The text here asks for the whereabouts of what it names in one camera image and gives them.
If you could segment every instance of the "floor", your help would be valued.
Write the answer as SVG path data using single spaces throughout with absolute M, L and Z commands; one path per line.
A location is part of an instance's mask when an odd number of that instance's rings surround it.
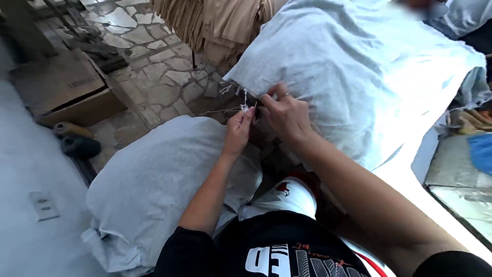
M 129 109 L 89 127 L 103 150 L 91 160 L 99 172 L 116 151 L 141 138 L 153 128 L 180 115 L 198 116 L 207 111 L 237 106 L 234 99 L 219 96 L 221 75 L 215 67 L 192 52 L 174 30 L 152 10 L 150 0 L 82 0 L 83 18 L 101 31 L 103 42 L 120 48 L 129 66 L 110 74 L 129 96 Z M 69 23 L 73 20 L 64 16 Z M 61 43 L 61 22 L 50 18 L 39 23 L 51 41 Z M 220 112 L 206 113 L 220 123 Z

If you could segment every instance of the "right hand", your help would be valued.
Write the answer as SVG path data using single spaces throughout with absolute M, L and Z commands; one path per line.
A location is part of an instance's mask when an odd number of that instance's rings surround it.
M 311 128 L 308 103 L 286 95 L 288 93 L 289 89 L 282 82 L 271 87 L 267 94 L 260 96 L 264 106 L 259 108 L 279 138 L 296 148 L 318 134 Z

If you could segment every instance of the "white string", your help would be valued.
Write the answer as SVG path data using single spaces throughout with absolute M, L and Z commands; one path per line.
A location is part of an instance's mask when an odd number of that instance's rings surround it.
M 230 111 L 230 110 L 233 110 L 233 109 L 237 109 L 237 108 L 240 108 L 241 106 L 237 106 L 237 107 L 234 107 L 234 108 L 230 108 L 230 109 L 221 109 L 221 110 L 211 110 L 211 111 L 206 111 L 202 114 L 199 114 L 199 115 L 204 115 L 204 114 L 207 114 L 209 112 L 218 112 L 218 111 Z
M 248 106 L 246 105 L 246 94 L 247 94 L 246 89 L 243 89 L 243 92 L 245 93 L 245 104 L 244 105 L 241 105 L 241 110 L 243 112 L 247 112 Z

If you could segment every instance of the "blue fabric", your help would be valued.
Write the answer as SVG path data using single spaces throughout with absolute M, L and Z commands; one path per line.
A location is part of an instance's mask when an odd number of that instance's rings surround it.
M 472 136 L 467 140 L 473 165 L 492 176 L 492 134 Z

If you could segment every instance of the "black sleeve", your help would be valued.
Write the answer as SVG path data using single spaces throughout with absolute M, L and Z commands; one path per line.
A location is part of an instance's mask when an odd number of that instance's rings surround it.
M 178 227 L 164 244 L 154 277 L 214 275 L 216 250 L 209 234 Z
M 481 258 L 461 251 L 437 253 L 425 260 L 413 277 L 490 277 L 492 267 Z

